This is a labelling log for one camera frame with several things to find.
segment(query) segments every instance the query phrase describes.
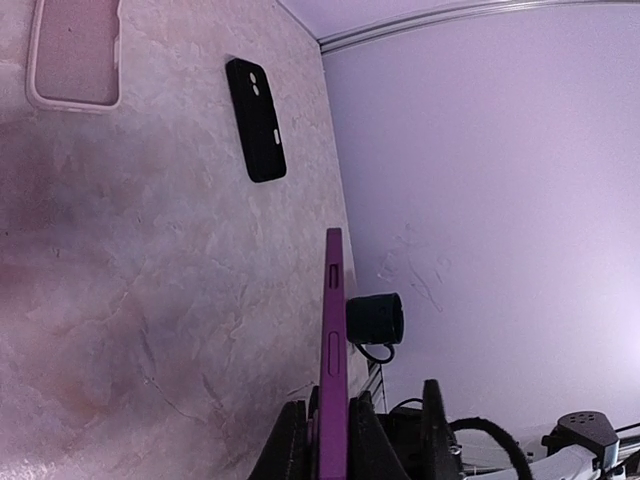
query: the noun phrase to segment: black mount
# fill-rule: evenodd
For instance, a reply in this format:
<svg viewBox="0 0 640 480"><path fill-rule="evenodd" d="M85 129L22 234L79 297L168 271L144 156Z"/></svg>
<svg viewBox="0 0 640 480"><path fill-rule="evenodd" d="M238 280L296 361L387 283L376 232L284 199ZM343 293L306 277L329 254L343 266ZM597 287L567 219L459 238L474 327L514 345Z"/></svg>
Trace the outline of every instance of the black mount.
<svg viewBox="0 0 640 480"><path fill-rule="evenodd" d="M547 455L569 445L580 445L598 457L596 468L610 468L617 461L620 439L606 415L600 412L576 412L565 415L550 435L542 438Z"/></svg>

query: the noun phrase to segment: metal bar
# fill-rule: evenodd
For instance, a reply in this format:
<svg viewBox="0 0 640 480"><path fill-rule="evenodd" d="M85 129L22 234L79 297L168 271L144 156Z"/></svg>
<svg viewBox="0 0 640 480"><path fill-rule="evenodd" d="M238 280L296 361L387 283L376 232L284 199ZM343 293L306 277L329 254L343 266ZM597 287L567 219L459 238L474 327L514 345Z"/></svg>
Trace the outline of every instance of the metal bar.
<svg viewBox="0 0 640 480"><path fill-rule="evenodd" d="M502 2L456 3L453 6L421 10L347 32L330 35L320 38L318 43L320 44L321 53L328 55L345 48L456 20L545 7L582 5L640 5L640 0L506 0Z"/></svg>

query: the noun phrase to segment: pink marble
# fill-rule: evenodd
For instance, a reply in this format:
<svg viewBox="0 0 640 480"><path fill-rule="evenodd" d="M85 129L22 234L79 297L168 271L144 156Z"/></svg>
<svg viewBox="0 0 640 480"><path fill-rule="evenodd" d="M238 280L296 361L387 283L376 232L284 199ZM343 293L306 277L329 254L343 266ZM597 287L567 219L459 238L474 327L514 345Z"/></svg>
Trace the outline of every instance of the pink marble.
<svg viewBox="0 0 640 480"><path fill-rule="evenodd" d="M39 112L32 8L0 4L0 478L246 478L317 382L346 228L318 47L267 0L125 1L122 106ZM246 174L229 55L271 79L282 180Z"/></svg>

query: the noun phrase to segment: purple phone case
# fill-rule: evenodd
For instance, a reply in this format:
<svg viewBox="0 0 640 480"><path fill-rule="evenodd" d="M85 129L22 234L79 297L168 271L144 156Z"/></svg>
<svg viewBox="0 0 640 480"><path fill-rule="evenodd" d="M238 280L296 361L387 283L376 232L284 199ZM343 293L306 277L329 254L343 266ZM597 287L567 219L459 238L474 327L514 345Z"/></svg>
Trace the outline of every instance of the purple phone case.
<svg viewBox="0 0 640 480"><path fill-rule="evenodd" d="M327 230L319 393L318 479L346 480L348 450L347 323L342 230Z"/></svg>

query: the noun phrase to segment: phone case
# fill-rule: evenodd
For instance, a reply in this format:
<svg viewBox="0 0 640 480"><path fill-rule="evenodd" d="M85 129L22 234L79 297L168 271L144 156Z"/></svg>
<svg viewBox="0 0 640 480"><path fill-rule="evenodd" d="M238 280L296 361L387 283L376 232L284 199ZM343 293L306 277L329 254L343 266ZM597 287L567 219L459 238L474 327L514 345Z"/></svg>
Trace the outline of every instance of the phone case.
<svg viewBox="0 0 640 480"><path fill-rule="evenodd" d="M37 0L27 66L36 107L106 112L120 102L120 0Z"/></svg>
<svg viewBox="0 0 640 480"><path fill-rule="evenodd" d="M239 58L226 70L249 177L256 183L284 177L287 165L267 74Z"/></svg>

